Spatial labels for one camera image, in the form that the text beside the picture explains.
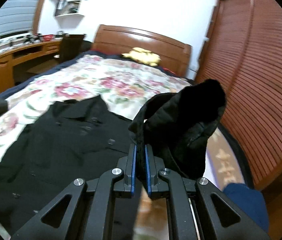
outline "metal screw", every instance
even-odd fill
[[[84,182],[83,179],[75,179],[73,183],[76,186],[81,186],[83,184],[83,182]]]
[[[162,175],[169,175],[170,172],[171,172],[171,171],[170,171],[169,169],[167,169],[167,168],[164,168],[164,169],[160,170],[160,173],[161,173]]]
[[[112,173],[113,173],[114,175],[119,175],[121,172],[122,172],[122,170],[119,169],[119,168],[114,168],[114,169],[112,170]]]
[[[206,178],[200,178],[200,179],[199,179],[199,183],[200,183],[201,185],[207,185],[208,182],[209,182],[209,180],[206,179]]]

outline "wooden sliding door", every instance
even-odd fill
[[[206,78],[225,89],[221,122],[244,150],[256,188],[265,188],[282,173],[282,8],[275,0],[220,1],[196,81]]]

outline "white wall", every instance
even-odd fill
[[[88,0],[87,14],[54,17],[57,0],[45,0],[38,32],[87,34],[93,41],[100,24],[118,25],[159,33],[192,46],[190,69],[196,70],[213,6],[217,0]]]

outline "window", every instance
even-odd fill
[[[10,33],[28,32],[38,0],[7,0],[0,8],[0,38]]]

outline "black chair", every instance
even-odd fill
[[[60,43],[59,55],[55,56],[58,62],[62,63],[77,57],[81,52],[84,37],[85,34],[65,34]]]

